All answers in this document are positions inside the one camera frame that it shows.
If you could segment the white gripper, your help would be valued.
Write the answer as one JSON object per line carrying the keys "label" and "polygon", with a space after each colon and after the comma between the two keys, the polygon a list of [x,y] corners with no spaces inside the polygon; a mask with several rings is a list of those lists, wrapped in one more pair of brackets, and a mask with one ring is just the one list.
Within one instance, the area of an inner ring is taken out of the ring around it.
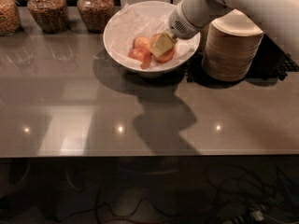
{"label": "white gripper", "polygon": [[162,32],[150,52],[159,57],[173,48],[178,39],[188,40],[213,20],[231,9],[223,0],[181,0],[170,14],[168,29]]}

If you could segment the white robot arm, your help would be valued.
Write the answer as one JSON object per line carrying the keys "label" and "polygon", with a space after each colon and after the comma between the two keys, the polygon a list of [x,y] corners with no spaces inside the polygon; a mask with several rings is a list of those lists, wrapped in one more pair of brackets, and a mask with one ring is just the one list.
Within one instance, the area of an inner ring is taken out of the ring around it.
{"label": "white robot arm", "polygon": [[178,40],[197,35],[208,23],[237,9],[249,17],[296,63],[299,62],[299,0],[181,0],[151,48],[159,57]]}

